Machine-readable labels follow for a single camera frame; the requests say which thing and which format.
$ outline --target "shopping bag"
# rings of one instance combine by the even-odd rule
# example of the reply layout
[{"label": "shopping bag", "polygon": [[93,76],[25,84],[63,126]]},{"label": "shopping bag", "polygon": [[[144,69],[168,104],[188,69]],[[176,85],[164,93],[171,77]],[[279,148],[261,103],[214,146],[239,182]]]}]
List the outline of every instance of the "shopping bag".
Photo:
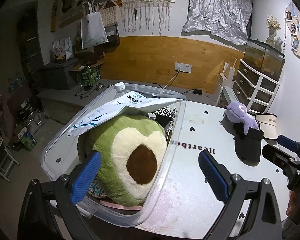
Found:
[{"label": "shopping bag", "polygon": [[84,3],[88,3],[89,6],[89,13],[81,19],[82,48],[86,49],[106,43],[108,38],[100,12],[91,13],[91,4],[89,2]]},{"label": "shopping bag", "polygon": [[148,114],[180,101],[184,100],[177,98],[146,98],[138,92],[131,91],[122,97],[105,103],[85,115],[83,118],[79,118],[68,131],[68,135],[77,136],[83,134],[86,131],[118,116],[119,114]]},{"label": "shopping bag", "polygon": [[52,47],[52,55],[54,62],[63,62],[73,58],[71,38],[65,38],[61,41],[54,41]]}]

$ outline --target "wall socket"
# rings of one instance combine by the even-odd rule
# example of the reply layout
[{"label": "wall socket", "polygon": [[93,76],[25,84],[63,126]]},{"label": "wall socket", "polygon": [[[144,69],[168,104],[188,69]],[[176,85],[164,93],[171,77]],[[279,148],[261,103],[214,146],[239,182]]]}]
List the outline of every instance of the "wall socket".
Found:
[{"label": "wall socket", "polygon": [[192,69],[192,65],[189,65],[189,64],[183,64],[183,72],[186,72],[186,73],[191,73],[191,69]]},{"label": "wall socket", "polygon": [[191,68],[192,65],[176,62],[174,70],[180,70],[181,72],[191,73]]},{"label": "wall socket", "polygon": [[178,62],[176,62],[175,67],[174,67],[174,70],[175,70],[175,71],[178,71],[178,70],[183,71],[183,67],[184,67],[184,64],[183,64],[183,63],[178,63]]}]

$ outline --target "power adapter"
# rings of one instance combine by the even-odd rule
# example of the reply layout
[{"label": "power adapter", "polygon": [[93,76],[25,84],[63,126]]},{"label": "power adapter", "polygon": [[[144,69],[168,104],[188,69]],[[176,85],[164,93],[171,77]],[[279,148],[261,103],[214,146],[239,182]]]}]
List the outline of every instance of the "power adapter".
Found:
[{"label": "power adapter", "polygon": [[193,93],[196,95],[202,95],[202,90],[201,89],[194,89]]}]

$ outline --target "white table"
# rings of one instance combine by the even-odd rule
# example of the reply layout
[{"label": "white table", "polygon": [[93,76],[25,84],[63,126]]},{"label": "white table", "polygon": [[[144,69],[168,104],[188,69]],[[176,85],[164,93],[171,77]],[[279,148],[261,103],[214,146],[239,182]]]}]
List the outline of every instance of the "white table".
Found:
[{"label": "white table", "polygon": [[[223,164],[231,174],[240,174],[245,180],[260,182],[269,178],[277,197],[281,220],[286,216],[289,202],[287,177],[282,170],[261,156],[256,167],[247,166],[237,157],[234,150],[234,135],[231,124],[227,130],[220,124],[224,109],[187,101],[175,157],[169,175],[163,186],[158,202],[150,217],[137,228],[153,233],[202,239],[208,232],[223,208],[205,176],[199,168],[198,155],[207,147],[214,149],[213,157]],[[242,212],[246,214],[250,200],[245,200]],[[237,220],[230,236],[236,236],[244,219]]]}]

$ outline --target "photo wall display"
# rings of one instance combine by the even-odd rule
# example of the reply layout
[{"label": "photo wall display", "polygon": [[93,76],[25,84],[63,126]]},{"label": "photo wall display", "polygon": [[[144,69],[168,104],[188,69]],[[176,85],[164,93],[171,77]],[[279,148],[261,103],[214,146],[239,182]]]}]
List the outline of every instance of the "photo wall display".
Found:
[{"label": "photo wall display", "polygon": [[291,33],[292,51],[300,56],[300,12],[292,1],[287,6],[284,17]]}]

